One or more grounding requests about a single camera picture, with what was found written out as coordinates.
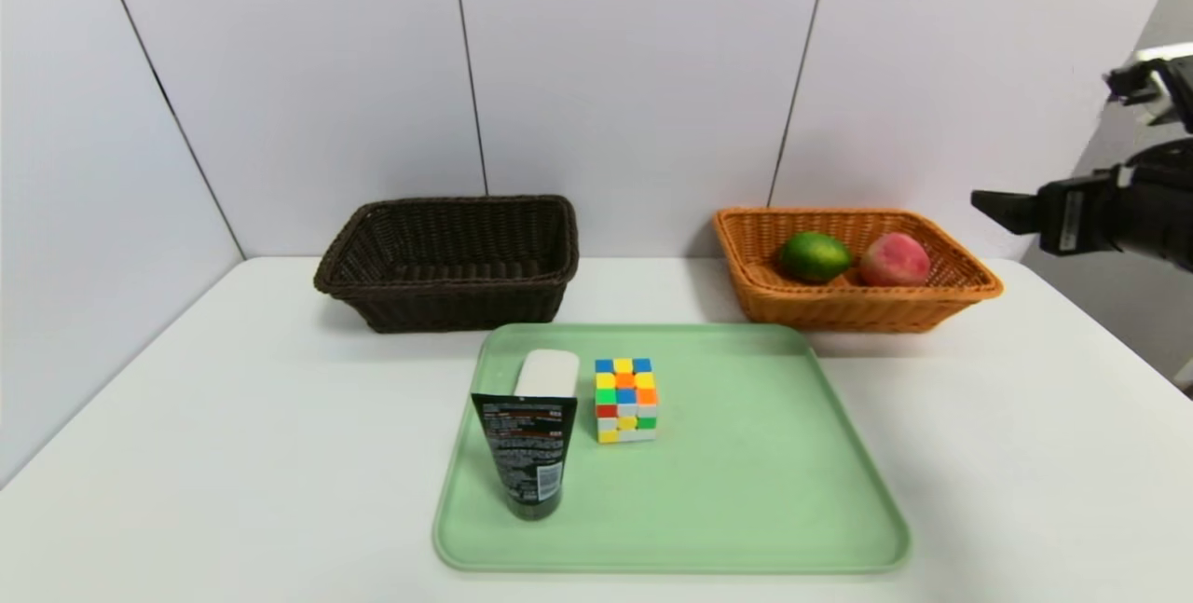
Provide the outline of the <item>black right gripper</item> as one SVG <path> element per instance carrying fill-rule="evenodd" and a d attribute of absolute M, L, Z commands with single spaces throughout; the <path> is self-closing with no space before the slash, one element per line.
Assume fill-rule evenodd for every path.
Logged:
<path fill-rule="evenodd" d="M 970 204 L 1013 235 L 1039 233 L 1047 254 L 1118 252 L 1192 267 L 1189 171 L 1117 165 L 1039 187 L 1038 197 L 975 190 Z"/>

